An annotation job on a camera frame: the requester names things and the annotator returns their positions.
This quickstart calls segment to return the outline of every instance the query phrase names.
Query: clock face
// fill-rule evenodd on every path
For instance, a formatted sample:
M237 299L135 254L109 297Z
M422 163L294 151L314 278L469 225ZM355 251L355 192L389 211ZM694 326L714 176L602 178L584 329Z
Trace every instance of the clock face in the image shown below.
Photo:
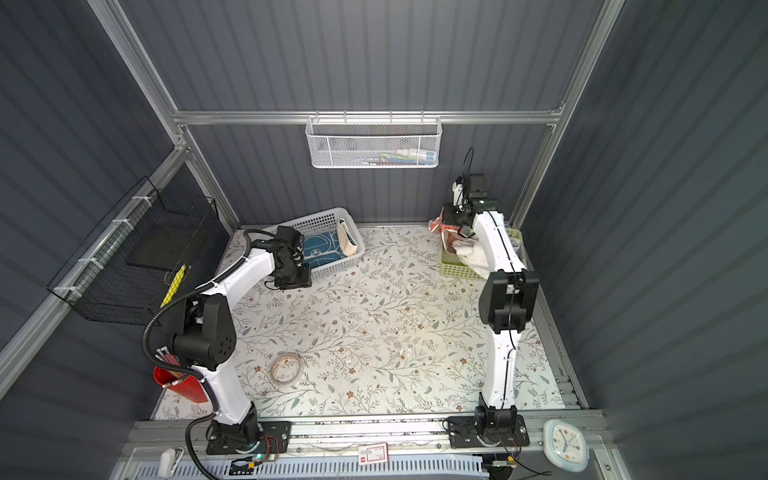
M570 463L584 461L584 437L568 425L557 424L552 431L552 447L563 460Z

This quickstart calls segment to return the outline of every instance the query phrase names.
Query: white mesh basket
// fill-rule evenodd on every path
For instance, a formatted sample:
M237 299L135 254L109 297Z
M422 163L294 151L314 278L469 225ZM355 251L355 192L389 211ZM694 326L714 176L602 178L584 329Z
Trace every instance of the white mesh basket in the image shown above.
M306 122L306 141L317 168L434 168L442 124L332 124Z
M337 207L319 212L317 214L307 215L306 217L296 218L295 220L280 223L280 225L293 227L301 234L309 236L316 233L335 232L339 219L344 219L347 222L347 225L349 225L349 231L352 233L352 236L355 239L355 243L357 243L357 253L349 257L336 260L335 262L326 263L325 265L313 268L312 280L317 280L324 276L346 270L351 266L355 266L357 260L366 252L366 245L362 242L362 237L360 236L360 232L357 230L355 221L352 220L352 216L349 215L349 212L346 211L346 208ZM277 225L268 228L267 230L275 231L276 229Z

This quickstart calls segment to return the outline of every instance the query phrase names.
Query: floral pattern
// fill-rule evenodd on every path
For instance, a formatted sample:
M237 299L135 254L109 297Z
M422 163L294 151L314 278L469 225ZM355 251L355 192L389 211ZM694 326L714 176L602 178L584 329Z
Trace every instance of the floral pattern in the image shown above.
M360 228L366 253L354 268L310 288L263 282L237 304L234 361L261 416L457 412L473 409L485 378L482 280L440 276L441 242L426 227ZM222 268L243 252L238 232ZM297 353L298 382L269 379L273 359ZM563 408L533 323L518 345L518 409ZM156 419L193 418L209 404L165 392Z

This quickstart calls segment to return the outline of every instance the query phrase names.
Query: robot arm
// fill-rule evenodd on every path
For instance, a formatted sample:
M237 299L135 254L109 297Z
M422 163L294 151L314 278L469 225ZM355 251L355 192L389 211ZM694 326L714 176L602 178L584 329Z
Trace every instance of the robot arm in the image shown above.
M485 382L475 409L475 427L482 435L487 425L514 428L517 345L531 320L538 276L527 270L512 248L504 217L496 210L496 201L488 198L482 174L465 170L452 192L452 203L443 208L443 222L460 226L460 232L472 227L491 271L478 301L480 320L488 326Z
M252 232L271 238L251 240L248 233ZM231 310L253 285L268 275L274 276L275 287L281 290L312 285L310 268L302 263L298 231L277 227L276 233L246 230L244 234L247 247L241 258L209 283L178 299L172 308L161 310L147 326L151 329L159 315L166 313L167 344L179 359L181 370L177 371L194 374L214 405L211 438L238 452L256 448L261 430L256 409L246 397L232 362L237 332ZM156 359L150 360L157 365ZM170 365L159 366L174 369Z

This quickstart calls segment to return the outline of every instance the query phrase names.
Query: red cup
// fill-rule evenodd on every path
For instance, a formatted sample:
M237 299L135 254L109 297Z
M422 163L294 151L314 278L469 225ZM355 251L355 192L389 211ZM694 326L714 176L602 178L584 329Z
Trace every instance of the red cup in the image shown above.
M178 379L171 372L160 367L154 367L154 381L157 382L158 385L162 386L168 382L173 382L174 380ZM168 389L173 390L185 399L195 403L205 403L208 401L203 386L192 375L187 376L187 378L178 385L169 386Z

